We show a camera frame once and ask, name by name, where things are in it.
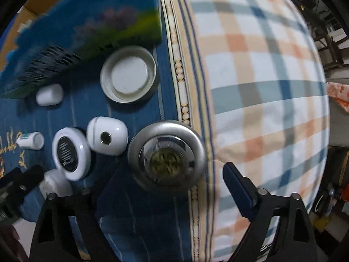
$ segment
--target white cylindrical container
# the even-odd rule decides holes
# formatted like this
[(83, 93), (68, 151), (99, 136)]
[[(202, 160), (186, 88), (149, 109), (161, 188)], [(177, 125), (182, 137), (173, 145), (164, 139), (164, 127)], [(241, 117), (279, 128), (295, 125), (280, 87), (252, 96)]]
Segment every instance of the white cylindrical container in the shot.
[(44, 146), (44, 136), (40, 132), (22, 134), (16, 140), (23, 149), (40, 150)]
[(42, 107), (59, 104), (62, 100), (63, 88), (59, 84), (44, 86), (36, 93), (36, 102)]
[(100, 154), (119, 156), (128, 144), (127, 127), (115, 118), (93, 118), (87, 126), (86, 135), (91, 150)]
[(91, 150), (85, 135), (77, 128), (59, 130), (52, 141), (55, 165), (70, 181), (78, 181), (88, 174), (91, 165)]
[(73, 189), (69, 181), (59, 169), (45, 172), (44, 180), (41, 181), (39, 188), (45, 199), (50, 193), (56, 193), (58, 197), (73, 195)]

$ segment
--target blue tablecloth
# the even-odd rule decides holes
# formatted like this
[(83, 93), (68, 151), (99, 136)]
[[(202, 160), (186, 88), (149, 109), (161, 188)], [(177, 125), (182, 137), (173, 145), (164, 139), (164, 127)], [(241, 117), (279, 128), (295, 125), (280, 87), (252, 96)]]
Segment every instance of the blue tablecloth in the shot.
[[(45, 137), (45, 145), (40, 151), (25, 150), (24, 163), (27, 168), (40, 164), (50, 170), (55, 168), (51, 143), (55, 133), (64, 127), (86, 129), (88, 122), (96, 116), (113, 117), (127, 125), (132, 139), (142, 128), (162, 118), (178, 119), (165, 29), (163, 42), (156, 50), (150, 51), (157, 59), (161, 83), (156, 94), (142, 104), (116, 105), (105, 97), (99, 74), (106, 56), (81, 64), (59, 79), (64, 89), (64, 99), (57, 106), (39, 107), (35, 96), (25, 100), (0, 99), (3, 147), (8, 145), (7, 133), (11, 144), (11, 135), (12, 142), (15, 142), (19, 131), (40, 131)], [(18, 167), (19, 161), (23, 162), (20, 157), (22, 152), (17, 146), (1, 155), (5, 162), (4, 174)], [(95, 154), (93, 161), (92, 172), (83, 180), (72, 182), (72, 186), (78, 192), (83, 187), (92, 186), (107, 170), (117, 169), (98, 200), (96, 217), (119, 258), (123, 256), (123, 261), (133, 261), (138, 260), (133, 256), (140, 255), (142, 261), (147, 261), (148, 258), (157, 260), (170, 255), (175, 260), (181, 260), (183, 253), (190, 255), (187, 196), (172, 198), (144, 191), (132, 178), (125, 154), (121, 157)], [(43, 202), (40, 190), (36, 188), (20, 208), (23, 218), (36, 221)], [(178, 231), (182, 232), (181, 242)], [(186, 242), (183, 247), (188, 249), (177, 251), (176, 245), (180, 248), (182, 242)]]

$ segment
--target round metal container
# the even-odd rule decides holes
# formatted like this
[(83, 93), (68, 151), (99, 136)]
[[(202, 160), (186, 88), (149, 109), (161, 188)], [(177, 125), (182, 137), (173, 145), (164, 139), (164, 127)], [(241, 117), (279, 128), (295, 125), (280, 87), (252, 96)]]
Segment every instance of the round metal container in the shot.
[(100, 82), (108, 98), (131, 103), (150, 98), (157, 90), (159, 76), (148, 50), (127, 46), (109, 56), (101, 70)]
[(200, 136), (179, 121), (162, 121), (141, 130), (128, 148), (128, 163), (145, 190), (184, 193), (207, 169)]

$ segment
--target white jar lid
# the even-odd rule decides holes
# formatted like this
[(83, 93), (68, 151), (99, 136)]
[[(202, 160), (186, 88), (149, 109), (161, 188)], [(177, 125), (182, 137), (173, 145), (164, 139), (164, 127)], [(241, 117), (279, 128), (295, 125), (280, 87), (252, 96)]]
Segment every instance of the white jar lid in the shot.
[(70, 181), (86, 176), (91, 165), (91, 150), (84, 134), (77, 128), (63, 128), (53, 138), (52, 155), (55, 165)]
[(127, 56), (111, 71), (111, 82), (116, 91), (129, 95), (138, 92), (148, 80), (148, 67), (143, 59)]

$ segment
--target metal lid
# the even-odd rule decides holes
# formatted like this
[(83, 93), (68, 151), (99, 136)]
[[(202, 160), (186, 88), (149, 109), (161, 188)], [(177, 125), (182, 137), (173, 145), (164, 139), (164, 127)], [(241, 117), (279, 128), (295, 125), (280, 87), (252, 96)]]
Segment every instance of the metal lid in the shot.
[(177, 194), (199, 181), (207, 168), (207, 154), (191, 127), (163, 121), (147, 126), (132, 139), (128, 162), (144, 189)]

